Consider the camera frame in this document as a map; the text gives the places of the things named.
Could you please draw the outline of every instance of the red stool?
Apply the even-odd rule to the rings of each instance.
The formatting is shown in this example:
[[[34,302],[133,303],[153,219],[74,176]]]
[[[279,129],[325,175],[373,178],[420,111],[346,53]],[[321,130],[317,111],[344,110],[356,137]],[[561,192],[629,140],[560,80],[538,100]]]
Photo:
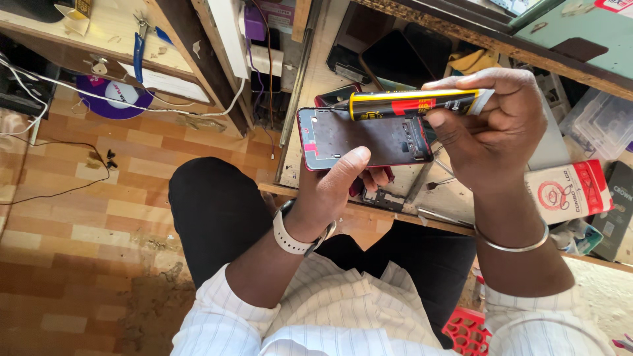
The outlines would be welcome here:
[[[484,314],[456,307],[442,333],[453,339],[453,350],[464,356],[488,354],[488,337],[492,334],[484,328]]]

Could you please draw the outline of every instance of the white watch strap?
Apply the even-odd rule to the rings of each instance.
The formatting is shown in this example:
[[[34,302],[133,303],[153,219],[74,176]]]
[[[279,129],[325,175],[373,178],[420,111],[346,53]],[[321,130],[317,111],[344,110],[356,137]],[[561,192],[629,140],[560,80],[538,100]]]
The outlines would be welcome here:
[[[275,240],[286,252],[293,253],[295,255],[304,255],[306,251],[310,250],[314,243],[303,243],[293,239],[284,227],[284,217],[282,212],[278,212],[273,219],[273,233],[275,234]]]

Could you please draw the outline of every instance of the leg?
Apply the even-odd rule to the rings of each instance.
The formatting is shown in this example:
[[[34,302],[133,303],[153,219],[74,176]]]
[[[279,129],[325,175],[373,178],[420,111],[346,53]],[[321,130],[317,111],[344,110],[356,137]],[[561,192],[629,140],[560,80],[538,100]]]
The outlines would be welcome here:
[[[473,237],[395,220],[391,230],[365,252],[363,267],[374,277],[382,275],[390,260],[404,268],[433,332],[444,348],[452,348],[441,330],[457,306],[476,254]]]
[[[215,157],[196,158],[169,181],[173,224],[196,288],[272,226],[255,182]]]

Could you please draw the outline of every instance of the right hand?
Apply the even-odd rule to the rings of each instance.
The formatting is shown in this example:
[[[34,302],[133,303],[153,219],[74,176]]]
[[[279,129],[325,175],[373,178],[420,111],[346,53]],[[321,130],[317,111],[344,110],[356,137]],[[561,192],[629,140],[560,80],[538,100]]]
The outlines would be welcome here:
[[[427,83],[423,90],[494,89],[478,116],[430,110],[425,119],[451,158],[455,177],[474,194],[523,184],[525,165],[538,146],[547,119],[534,75],[488,68],[468,77]]]

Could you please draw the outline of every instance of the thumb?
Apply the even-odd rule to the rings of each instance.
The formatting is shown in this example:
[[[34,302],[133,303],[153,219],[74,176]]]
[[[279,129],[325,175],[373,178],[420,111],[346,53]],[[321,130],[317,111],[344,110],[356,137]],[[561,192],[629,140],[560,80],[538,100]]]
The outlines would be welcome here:
[[[320,183],[328,189],[348,191],[349,186],[367,166],[371,156],[372,153],[367,147],[360,146],[352,149],[336,162]]]
[[[431,110],[425,119],[435,130],[438,141],[444,145],[449,156],[475,151],[477,140],[461,123],[460,118],[450,110]]]

